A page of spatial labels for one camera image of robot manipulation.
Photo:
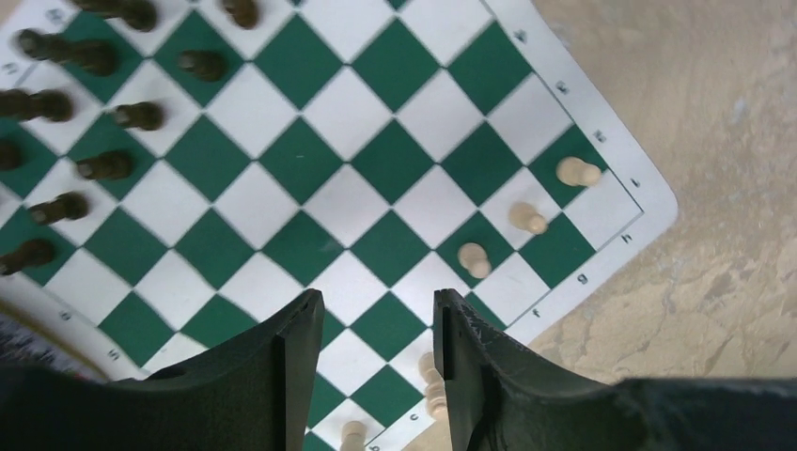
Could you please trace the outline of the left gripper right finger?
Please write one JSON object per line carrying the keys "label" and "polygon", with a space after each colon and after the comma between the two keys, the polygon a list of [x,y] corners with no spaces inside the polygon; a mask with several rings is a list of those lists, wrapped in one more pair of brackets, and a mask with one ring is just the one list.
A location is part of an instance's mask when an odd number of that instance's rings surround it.
{"label": "left gripper right finger", "polygon": [[433,347],[456,450],[792,450],[793,379],[578,375],[434,294]]}

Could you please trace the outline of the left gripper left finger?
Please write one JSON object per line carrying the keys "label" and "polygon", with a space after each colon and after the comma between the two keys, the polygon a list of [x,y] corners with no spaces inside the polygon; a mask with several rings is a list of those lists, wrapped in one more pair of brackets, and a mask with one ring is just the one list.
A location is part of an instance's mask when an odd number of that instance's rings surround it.
{"label": "left gripper left finger", "polygon": [[299,450],[325,307],[307,289],[269,319],[145,380],[1,368],[5,450]]}

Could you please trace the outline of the white pawn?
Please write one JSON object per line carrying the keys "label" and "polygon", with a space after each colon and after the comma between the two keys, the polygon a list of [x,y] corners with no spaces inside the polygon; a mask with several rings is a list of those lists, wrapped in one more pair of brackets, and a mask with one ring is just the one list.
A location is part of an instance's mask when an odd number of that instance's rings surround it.
{"label": "white pawn", "polygon": [[597,184],[602,170],[595,164],[576,157],[562,159],[556,166],[555,174],[564,184],[571,187],[589,187]]}
{"label": "white pawn", "polygon": [[424,353],[418,361],[418,371],[426,384],[424,396],[428,415],[435,421],[448,418],[445,382],[437,371],[432,352]]}
{"label": "white pawn", "polygon": [[350,421],[341,430],[340,451],[364,451],[367,426],[360,421]]}
{"label": "white pawn", "polygon": [[514,203],[509,209],[508,220],[514,227],[534,235],[542,234],[548,229],[547,220],[527,202]]}
{"label": "white pawn", "polygon": [[460,247],[458,261],[476,279],[486,278],[492,272],[492,264],[485,249],[474,242],[467,242]]}

